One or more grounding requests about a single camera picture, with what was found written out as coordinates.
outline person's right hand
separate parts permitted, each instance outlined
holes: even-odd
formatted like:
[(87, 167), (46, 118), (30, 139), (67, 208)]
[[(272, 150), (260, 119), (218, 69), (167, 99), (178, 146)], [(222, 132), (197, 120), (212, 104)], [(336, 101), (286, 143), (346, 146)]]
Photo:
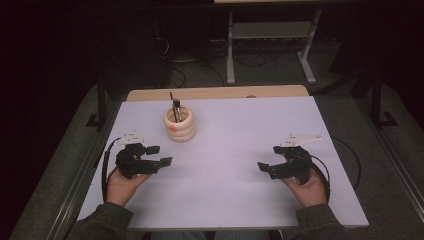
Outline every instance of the person's right hand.
[(319, 204), (327, 204), (324, 185), (321, 182), (321, 178), (313, 169), (309, 170), (309, 174), (309, 181), (303, 185), (300, 185), (298, 179), (285, 178), (281, 180), (293, 192), (294, 196), (303, 207), (306, 208)]

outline person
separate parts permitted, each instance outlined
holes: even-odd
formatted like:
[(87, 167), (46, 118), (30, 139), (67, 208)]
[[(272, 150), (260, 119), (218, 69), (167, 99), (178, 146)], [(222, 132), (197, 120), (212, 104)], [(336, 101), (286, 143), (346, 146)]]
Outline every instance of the person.
[[(125, 239), (126, 230), (133, 216), (125, 205), (149, 177), (150, 175), (142, 174), (127, 179), (119, 169), (112, 172), (106, 202), (87, 218), (75, 222), (67, 239)], [(351, 239), (348, 231), (340, 224), (327, 204), (324, 186), (314, 170), (310, 170), (310, 179), (303, 185), (297, 179), (286, 178), (282, 181), (303, 207), (296, 212), (299, 229), (294, 239)], [(215, 239), (265, 239), (267, 238), (267, 235), (263, 234), (265, 232), (267, 231), (218, 231)], [(179, 236), (177, 239), (206, 239), (202, 232), (189, 232), (187, 233), (189, 237), (183, 237), (182, 232), (161, 234), (152, 234), (152, 238), (171, 239), (177, 234)]]

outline dark background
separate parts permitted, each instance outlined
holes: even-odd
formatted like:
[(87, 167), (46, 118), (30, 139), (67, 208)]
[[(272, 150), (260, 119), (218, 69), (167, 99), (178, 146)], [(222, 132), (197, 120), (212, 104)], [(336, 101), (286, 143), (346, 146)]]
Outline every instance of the dark background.
[[(134, 2), (140, 6), (149, 3)], [(424, 126), (424, 22), (419, 9), (418, 4), (405, 1), (327, 6), (315, 41), (341, 42), (334, 72), (348, 74), (363, 66), (377, 69)], [(6, 239), (79, 103), (97, 80), (105, 81), (114, 98), (136, 88), (165, 87), (168, 63), (158, 57), (155, 36), (167, 37), (173, 51), (207, 58), (199, 49), (207, 48), (210, 39), (226, 37), (227, 14), (92, 14), (69, 0), (2, 0), (0, 11), (2, 142), (7, 143), (2, 144), (6, 153), (1, 174), (5, 210), (0, 238)], [(287, 14), (302, 15), (287, 11), (284, 16)], [(283, 13), (260, 16), (273, 20)]]

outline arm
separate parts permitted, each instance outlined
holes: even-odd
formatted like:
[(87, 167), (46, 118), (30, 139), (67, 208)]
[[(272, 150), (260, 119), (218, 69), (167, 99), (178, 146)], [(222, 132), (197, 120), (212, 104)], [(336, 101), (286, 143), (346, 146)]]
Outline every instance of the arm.
[(137, 188), (150, 175), (125, 178), (119, 169), (112, 172), (108, 182), (106, 203), (94, 213), (77, 221), (66, 239), (125, 239), (133, 213), (125, 208)]
[(300, 232), (295, 239), (351, 239), (328, 206), (324, 186), (314, 170), (310, 170), (310, 179), (304, 185), (300, 185), (297, 179), (282, 181), (303, 206), (296, 212)]

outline person's left hand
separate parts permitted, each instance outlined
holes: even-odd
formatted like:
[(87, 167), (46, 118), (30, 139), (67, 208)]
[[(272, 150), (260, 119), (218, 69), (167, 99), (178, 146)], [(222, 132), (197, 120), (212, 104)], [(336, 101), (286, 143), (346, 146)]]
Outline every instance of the person's left hand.
[(106, 202), (125, 207), (137, 188), (150, 176), (151, 174), (141, 174), (138, 176), (134, 175), (131, 179), (128, 179), (122, 175), (119, 168), (116, 169), (109, 177)]

